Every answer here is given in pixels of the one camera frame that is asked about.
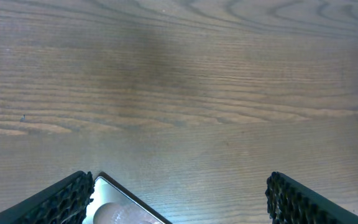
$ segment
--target light brown wood streak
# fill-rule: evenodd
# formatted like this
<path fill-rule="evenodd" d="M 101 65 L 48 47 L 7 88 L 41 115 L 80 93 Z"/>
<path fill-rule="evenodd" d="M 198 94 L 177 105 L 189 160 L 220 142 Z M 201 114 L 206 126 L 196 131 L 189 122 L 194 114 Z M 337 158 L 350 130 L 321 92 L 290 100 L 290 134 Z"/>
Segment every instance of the light brown wood streak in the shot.
<path fill-rule="evenodd" d="M 279 170 L 358 214 L 358 1 L 0 0 L 0 154 L 0 210 L 104 170 L 264 223 Z"/>

